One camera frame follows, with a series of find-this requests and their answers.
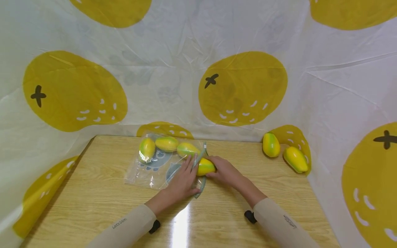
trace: beige sleeve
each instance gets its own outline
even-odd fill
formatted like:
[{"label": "beige sleeve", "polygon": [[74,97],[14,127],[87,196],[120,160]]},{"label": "beige sleeve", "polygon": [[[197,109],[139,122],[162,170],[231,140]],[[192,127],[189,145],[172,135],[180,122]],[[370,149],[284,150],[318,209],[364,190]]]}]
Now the beige sleeve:
[{"label": "beige sleeve", "polygon": [[96,236],[88,248],[130,248],[149,232],[156,220],[154,213],[142,204]]},{"label": "beige sleeve", "polygon": [[265,198],[254,206],[254,217],[283,248],[319,247],[309,234],[270,198]]}]

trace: wooden table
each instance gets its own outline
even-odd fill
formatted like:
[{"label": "wooden table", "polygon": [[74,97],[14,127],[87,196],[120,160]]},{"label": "wooden table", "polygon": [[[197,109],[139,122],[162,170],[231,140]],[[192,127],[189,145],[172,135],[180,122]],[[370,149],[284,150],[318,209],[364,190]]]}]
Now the wooden table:
[{"label": "wooden table", "polygon": [[[156,190],[124,184],[140,138],[96,136],[33,228],[22,247],[85,247],[97,234]],[[207,151],[228,159],[284,208],[320,247],[339,247],[307,179],[281,157],[268,159],[260,143],[208,141]],[[277,247],[244,217],[247,205],[235,191],[207,180],[198,199],[162,214],[162,226],[134,247]]]}]

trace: clear plastic bag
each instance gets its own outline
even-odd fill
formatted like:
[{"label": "clear plastic bag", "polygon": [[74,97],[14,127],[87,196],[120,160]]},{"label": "clear plastic bag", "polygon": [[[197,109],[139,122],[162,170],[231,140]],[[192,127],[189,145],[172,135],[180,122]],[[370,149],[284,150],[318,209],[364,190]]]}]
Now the clear plastic bag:
[{"label": "clear plastic bag", "polygon": [[[138,155],[128,168],[124,182],[158,190],[168,186],[189,152],[197,153],[196,163],[207,156],[205,144],[198,140],[156,133],[144,134],[137,150]],[[196,187],[203,190],[204,184],[205,177],[197,177]]]}]

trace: toy papaya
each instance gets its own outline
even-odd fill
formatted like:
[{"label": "toy papaya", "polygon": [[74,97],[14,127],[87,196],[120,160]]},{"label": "toy papaya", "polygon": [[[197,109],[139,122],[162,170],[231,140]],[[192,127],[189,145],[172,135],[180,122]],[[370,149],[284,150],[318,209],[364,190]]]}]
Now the toy papaya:
[{"label": "toy papaya", "polygon": [[156,139],[155,144],[158,149],[164,152],[174,152],[179,144],[178,140],[174,137],[160,137]]},{"label": "toy papaya", "polygon": [[210,172],[216,172],[215,165],[210,160],[202,158],[198,164],[197,176],[204,176]]},{"label": "toy papaya", "polygon": [[263,135],[262,150],[271,158],[275,158],[280,154],[280,143],[274,134],[265,133]]},{"label": "toy papaya", "polygon": [[156,145],[150,138],[144,138],[139,145],[139,160],[142,163],[150,163],[156,151]]},{"label": "toy papaya", "polygon": [[290,146],[284,150],[284,159],[297,172],[302,173],[309,170],[304,154],[296,147]]},{"label": "toy papaya", "polygon": [[195,154],[200,154],[200,150],[197,149],[197,147],[195,147],[194,145],[188,143],[188,142],[182,142],[180,143],[177,148],[176,148],[178,155],[181,158],[185,158],[189,155],[191,155],[192,157]]}]

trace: white backdrop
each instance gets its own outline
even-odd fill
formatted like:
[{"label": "white backdrop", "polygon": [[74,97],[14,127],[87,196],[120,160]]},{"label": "white backdrop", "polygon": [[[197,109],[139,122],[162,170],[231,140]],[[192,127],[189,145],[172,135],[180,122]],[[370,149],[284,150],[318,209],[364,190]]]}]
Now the white backdrop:
[{"label": "white backdrop", "polygon": [[[259,142],[284,125],[309,145],[341,246],[397,246],[395,16],[394,0],[1,2],[0,246],[22,242],[95,135]],[[390,148],[372,149],[386,129]]]}]

